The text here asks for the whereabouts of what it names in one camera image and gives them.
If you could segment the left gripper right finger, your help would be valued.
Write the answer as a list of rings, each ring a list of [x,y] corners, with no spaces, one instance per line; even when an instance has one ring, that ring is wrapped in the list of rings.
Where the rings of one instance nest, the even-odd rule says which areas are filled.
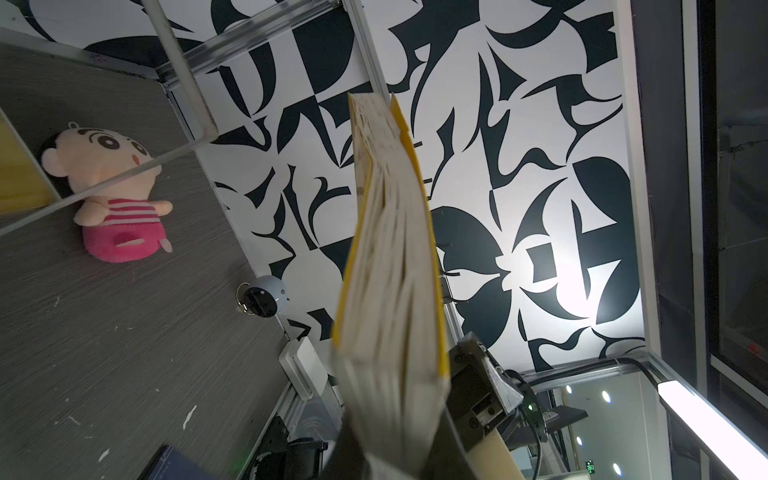
[[[423,480],[477,479],[447,410],[442,411],[430,453],[419,478]]]

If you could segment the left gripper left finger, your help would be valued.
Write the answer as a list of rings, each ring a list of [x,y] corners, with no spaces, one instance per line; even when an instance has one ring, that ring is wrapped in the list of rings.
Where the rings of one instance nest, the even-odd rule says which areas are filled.
[[[353,420],[350,413],[344,414],[341,430],[330,458],[320,473],[320,480],[365,480],[369,477],[368,463]]]

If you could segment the yellow cartoon book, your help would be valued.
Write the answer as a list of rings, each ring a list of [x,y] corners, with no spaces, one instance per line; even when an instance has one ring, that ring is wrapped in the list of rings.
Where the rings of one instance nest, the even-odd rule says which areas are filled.
[[[348,98],[358,221],[332,361],[366,479],[414,479],[450,390],[435,238],[415,148],[395,98]]]

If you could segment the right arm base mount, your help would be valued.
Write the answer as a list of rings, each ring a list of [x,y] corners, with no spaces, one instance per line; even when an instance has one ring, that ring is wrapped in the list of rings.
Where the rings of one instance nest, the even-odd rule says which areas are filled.
[[[281,417],[273,417],[246,466],[242,479],[319,479],[328,443],[301,437],[290,440]]]

